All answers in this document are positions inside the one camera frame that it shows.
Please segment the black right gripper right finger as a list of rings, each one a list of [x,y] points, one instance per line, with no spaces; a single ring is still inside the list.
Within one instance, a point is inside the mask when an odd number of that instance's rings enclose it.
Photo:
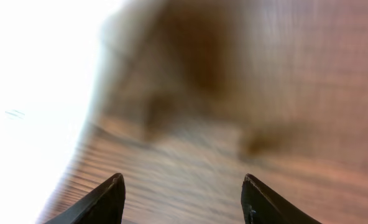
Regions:
[[[241,205],[246,224],[321,224],[252,174],[244,177]]]

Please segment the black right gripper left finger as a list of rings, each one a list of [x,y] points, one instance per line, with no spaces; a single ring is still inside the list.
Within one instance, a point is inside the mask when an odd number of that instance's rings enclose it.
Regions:
[[[124,177],[115,173],[46,224],[121,224],[125,199]]]

